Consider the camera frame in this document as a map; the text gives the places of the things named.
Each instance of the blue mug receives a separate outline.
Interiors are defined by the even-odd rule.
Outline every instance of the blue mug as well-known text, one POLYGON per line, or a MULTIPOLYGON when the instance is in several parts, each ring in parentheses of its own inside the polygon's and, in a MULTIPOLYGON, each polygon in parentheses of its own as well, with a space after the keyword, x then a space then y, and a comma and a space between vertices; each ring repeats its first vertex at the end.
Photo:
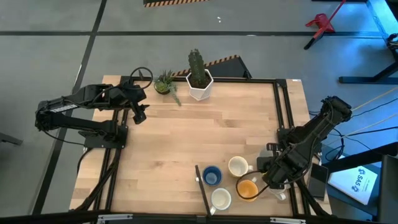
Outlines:
POLYGON ((203 170, 203 181, 209 186, 217 186, 223 180, 223 173, 217 166, 208 166, 203 170))

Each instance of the small potted plant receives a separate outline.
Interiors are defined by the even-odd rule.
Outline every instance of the small potted plant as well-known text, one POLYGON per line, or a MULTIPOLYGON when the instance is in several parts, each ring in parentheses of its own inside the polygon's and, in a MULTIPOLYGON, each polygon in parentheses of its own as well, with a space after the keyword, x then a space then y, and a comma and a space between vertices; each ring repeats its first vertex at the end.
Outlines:
POLYGON ((175 102, 179 106, 181 106, 181 102, 176 95, 177 86, 175 85, 175 83, 173 83, 174 77, 175 77, 175 75, 173 74, 173 72, 171 70, 168 72, 166 72, 164 70, 161 75, 159 75, 158 77, 155 78, 154 88, 155 88, 156 92, 161 95, 167 95, 167 94, 171 93, 175 102))
POLYGON ((209 70, 205 69, 198 49, 191 50, 188 59, 191 68, 191 73, 187 76, 190 87, 189 95, 198 101, 205 100, 210 97, 214 79, 209 70))

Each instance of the wooden table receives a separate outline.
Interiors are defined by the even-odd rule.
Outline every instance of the wooden table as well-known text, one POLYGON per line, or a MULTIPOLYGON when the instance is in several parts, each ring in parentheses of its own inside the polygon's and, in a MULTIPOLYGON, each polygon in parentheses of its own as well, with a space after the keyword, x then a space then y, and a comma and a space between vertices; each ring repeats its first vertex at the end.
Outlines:
MULTIPOLYGON (((120 76, 104 76, 103 83, 117 85, 120 76)), ((289 193, 279 201, 265 191, 254 202, 240 200, 235 192, 236 179, 228 173, 228 161, 243 156, 255 165, 259 151, 268 142, 277 142, 279 127, 272 85, 266 83, 214 83, 211 97, 197 102, 188 94, 188 85, 177 82, 179 107, 170 95, 159 95, 153 87, 145 90, 149 104, 147 119, 135 125, 129 112, 129 133, 122 150, 111 210, 132 213, 206 214, 195 181, 195 165, 202 171, 216 165, 223 171, 217 187, 226 188, 233 201, 226 211, 217 215, 292 216, 289 193)), ((287 80, 294 122, 305 124, 310 118, 300 80, 287 80)), ((280 90, 282 111, 285 114, 280 90)), ((96 110, 95 121, 111 119, 112 111, 96 110)), ((104 149, 92 150, 82 161, 70 208, 76 208, 93 190, 100 176, 104 149)), ((263 182, 257 182, 259 189, 263 182)), ((211 206, 211 193, 217 187, 205 186, 211 206)), ((105 186, 100 208, 108 192, 105 186)), ((299 189, 298 209, 303 213, 299 189)), ((331 213, 326 195, 320 202, 331 213)))

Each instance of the succulent plant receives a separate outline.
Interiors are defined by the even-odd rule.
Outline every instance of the succulent plant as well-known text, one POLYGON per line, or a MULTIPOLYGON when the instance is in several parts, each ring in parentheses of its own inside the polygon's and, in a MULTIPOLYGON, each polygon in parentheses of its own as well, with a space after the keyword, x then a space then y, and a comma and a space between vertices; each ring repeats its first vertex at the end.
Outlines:
POLYGON ((173 79, 175 74, 173 71, 166 72, 165 70, 162 72, 161 75, 155 78, 155 89, 161 93, 165 93, 167 91, 171 92, 173 99, 175 102, 181 106, 181 102, 177 97, 177 86, 173 83, 173 79))

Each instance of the gray floor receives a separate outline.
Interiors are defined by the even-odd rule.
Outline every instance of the gray floor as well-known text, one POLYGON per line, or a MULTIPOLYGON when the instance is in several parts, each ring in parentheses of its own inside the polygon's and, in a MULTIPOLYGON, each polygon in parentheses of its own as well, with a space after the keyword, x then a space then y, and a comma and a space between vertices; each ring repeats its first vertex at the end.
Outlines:
MULTIPOLYGON (((382 0, 372 0, 382 16, 393 21, 382 0)), ((101 1, 0 0, 0 30, 91 30, 101 1)), ((109 0, 100 30, 127 31, 311 31, 304 24, 317 13, 330 14, 336 2, 212 0, 181 6, 143 8, 140 1, 109 0)), ((377 32, 372 15, 363 3, 344 5, 333 20, 338 31, 377 32)), ((396 23, 384 26, 394 30, 396 23)), ((254 77, 302 79, 310 110, 320 100, 338 95, 353 107, 391 89, 387 85, 341 85, 339 76, 373 76, 394 61, 380 37, 324 37, 310 50, 309 37, 243 36, 123 36, 97 37, 82 85, 100 83, 103 75, 128 75, 138 66, 158 72, 188 66, 190 49, 199 48, 205 61, 229 55, 242 57, 254 77)), ((21 147, 0 144, 0 217, 30 213, 47 166, 53 141, 34 128, 34 111, 40 100, 68 95, 75 82, 88 37, 0 36, 0 132, 24 140, 21 147)), ((398 92, 355 113, 398 97, 398 92)), ((349 133, 395 113, 398 102, 353 118, 338 129, 349 133)), ((90 119, 93 112, 73 115, 90 119)), ((390 119, 374 129, 398 123, 390 119)), ((67 140, 83 142, 68 131, 67 140)), ((332 136, 325 143, 332 142, 332 136)), ((398 139, 397 130, 356 136, 369 147, 398 139)), ((346 141, 346 153, 366 150, 346 141)), ((67 211, 76 177, 81 147, 64 144, 46 199, 45 213, 67 211)), ((365 220, 369 215, 331 199, 339 217, 365 220)))

